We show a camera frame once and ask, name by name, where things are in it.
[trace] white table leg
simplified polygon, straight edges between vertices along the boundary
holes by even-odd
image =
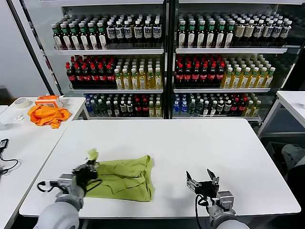
[[[259,138],[262,137],[264,131],[266,131],[266,129],[268,128],[268,126],[271,124],[272,120],[274,119],[277,111],[280,109],[281,107],[281,103],[280,100],[277,99],[275,101],[275,103],[273,104],[272,108],[270,109],[267,117],[265,118],[265,120],[263,121],[263,124],[261,126],[261,128],[258,130],[257,136]]]

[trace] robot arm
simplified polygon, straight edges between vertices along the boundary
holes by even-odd
[[[219,177],[216,177],[209,169],[207,171],[211,181],[204,182],[197,182],[186,172],[186,185],[197,194],[195,211],[199,228],[202,229],[198,220],[197,205],[206,207],[213,229],[249,229],[236,220],[236,213],[232,208],[234,202],[232,193],[219,191]]]

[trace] white shelf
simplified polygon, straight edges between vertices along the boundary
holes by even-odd
[[[285,48],[181,48],[176,53],[285,53]]]
[[[119,90],[119,89],[69,89],[69,92],[75,94],[161,94],[163,89],[155,89],[155,90]]]
[[[301,5],[303,0],[179,0],[179,3],[255,3],[255,4],[289,4]]]
[[[41,0],[41,6],[94,6],[123,4],[163,4],[163,0]]]
[[[189,88],[189,89],[174,89],[174,93],[263,93],[270,91],[271,88]]]
[[[141,55],[163,54],[164,49],[97,49],[97,50],[55,50],[58,55]]]

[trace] water bottle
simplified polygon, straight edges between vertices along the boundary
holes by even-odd
[[[180,114],[179,101],[176,100],[173,105],[173,117],[178,117]]]
[[[187,113],[187,102],[183,101],[183,104],[181,106],[180,116],[186,117],[186,113]]]

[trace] white table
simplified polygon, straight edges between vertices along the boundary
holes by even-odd
[[[277,100],[258,131],[259,138],[261,138],[267,131],[281,106],[285,107],[287,111],[305,128],[305,92],[278,91],[276,95]]]
[[[21,161],[16,170],[6,176],[0,176],[0,229],[10,228],[13,224],[33,181],[68,124],[77,119],[81,112],[87,112],[84,107],[85,98],[64,98],[64,107],[70,111],[70,118],[62,122],[59,129],[52,129],[49,125],[36,126],[27,115],[36,98],[27,99],[32,101],[29,107],[18,109],[12,104],[0,114],[0,122],[6,125],[6,129],[0,131],[0,140],[9,139],[8,148],[2,154],[3,158]],[[14,122],[13,118],[20,114],[24,115],[24,119]],[[13,164],[0,161],[4,168]]]
[[[57,179],[81,164],[97,148],[98,160],[154,159],[153,201],[85,198],[80,218],[195,217],[195,194],[186,186],[186,170],[197,181],[209,180],[207,168],[230,190],[240,216],[297,213],[295,197],[245,119],[73,121],[46,162],[20,214],[38,216],[59,192],[41,193],[38,182]],[[199,207],[199,216],[208,216]]]

